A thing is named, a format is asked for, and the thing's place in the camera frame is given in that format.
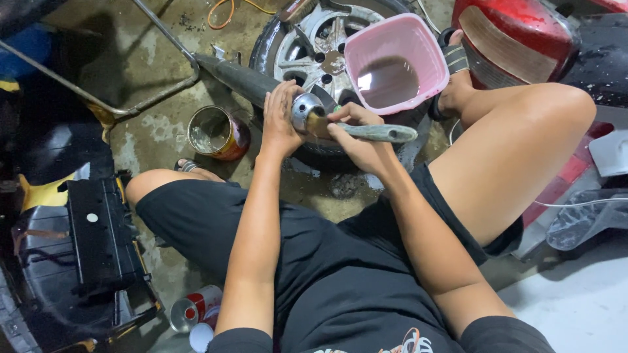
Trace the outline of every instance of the brush handle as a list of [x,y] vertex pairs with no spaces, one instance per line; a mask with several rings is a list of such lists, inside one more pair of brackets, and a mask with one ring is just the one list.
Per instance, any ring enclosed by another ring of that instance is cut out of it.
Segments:
[[419,135],[415,129],[403,125],[383,124],[353,126],[339,122],[338,126],[345,129],[349,135],[355,138],[367,139],[369,141],[405,143],[414,141]]

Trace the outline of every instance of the printed graphic on shirt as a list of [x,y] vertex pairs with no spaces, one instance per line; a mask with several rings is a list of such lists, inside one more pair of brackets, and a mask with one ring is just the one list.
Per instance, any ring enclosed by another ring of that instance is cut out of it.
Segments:
[[[342,350],[317,350],[314,353],[346,353]],[[397,347],[384,350],[380,349],[378,353],[434,353],[431,348],[431,342],[426,337],[421,337],[419,335],[419,330],[416,328],[411,328],[406,336],[403,338],[403,341]]]

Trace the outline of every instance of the knee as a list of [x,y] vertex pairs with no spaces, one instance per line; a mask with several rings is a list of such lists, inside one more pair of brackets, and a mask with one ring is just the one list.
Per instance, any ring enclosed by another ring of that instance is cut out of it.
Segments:
[[533,99],[540,109],[551,109],[549,115],[563,129],[573,128],[584,134],[597,113],[593,99],[582,89],[558,83],[538,85]]
[[176,180],[176,171],[154,169],[134,176],[124,189],[126,198],[135,206],[144,196],[156,188]]

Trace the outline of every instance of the wheel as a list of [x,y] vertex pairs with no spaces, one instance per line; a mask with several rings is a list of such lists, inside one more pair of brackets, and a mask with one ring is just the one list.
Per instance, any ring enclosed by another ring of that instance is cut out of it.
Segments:
[[[307,18],[297,26],[312,43],[313,55],[292,26],[279,22],[273,16],[257,38],[249,67],[277,80],[296,79],[306,91],[313,85],[323,87],[339,104],[359,100],[345,69],[344,41],[348,36],[384,18],[401,13],[414,13],[407,0],[340,0],[351,12],[322,8],[317,4]],[[262,109],[253,107],[256,118],[263,121]],[[418,112],[407,111],[386,118],[392,121],[418,123]],[[350,172],[356,170],[342,147],[335,141],[307,137],[293,156],[310,167],[321,171]]]

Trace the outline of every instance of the orange cable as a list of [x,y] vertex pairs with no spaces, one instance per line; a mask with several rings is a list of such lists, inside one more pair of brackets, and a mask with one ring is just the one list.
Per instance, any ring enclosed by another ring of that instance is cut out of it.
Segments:
[[[236,4],[235,4],[234,0],[231,0],[231,12],[229,13],[229,18],[227,18],[227,21],[225,21],[224,23],[222,23],[219,26],[214,26],[212,24],[212,20],[211,20],[213,11],[216,10],[216,8],[218,6],[220,6],[223,3],[226,3],[227,1],[229,1],[229,0],[220,0],[219,2],[216,3],[216,5],[214,5],[212,7],[211,10],[209,10],[209,14],[207,14],[207,24],[209,25],[209,28],[211,28],[213,30],[219,30],[219,29],[223,28],[224,26],[227,26],[227,23],[229,23],[231,21],[231,17],[233,17],[234,10],[236,8]],[[272,12],[272,11],[268,11],[268,10],[265,10],[263,8],[260,8],[257,4],[255,4],[254,2],[252,2],[250,0],[244,0],[244,1],[246,1],[247,3],[255,6],[258,10],[262,11],[263,13],[267,13],[267,14],[276,14],[277,13],[277,12]]]

